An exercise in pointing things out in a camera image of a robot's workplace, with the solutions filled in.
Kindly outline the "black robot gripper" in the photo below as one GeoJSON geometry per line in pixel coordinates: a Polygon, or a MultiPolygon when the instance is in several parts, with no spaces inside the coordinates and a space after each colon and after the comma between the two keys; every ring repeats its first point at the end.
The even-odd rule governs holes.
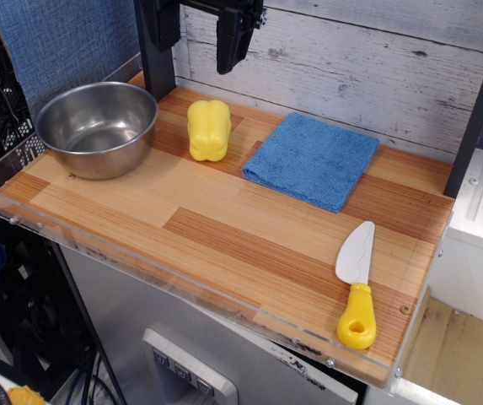
{"type": "MultiPolygon", "coordinates": [[[[182,0],[186,7],[218,17],[217,72],[230,73],[246,57],[253,29],[267,21],[267,10],[258,0],[182,0]]],[[[143,16],[152,43],[166,51],[180,39],[180,4],[175,0],[143,0],[143,16]]]]}

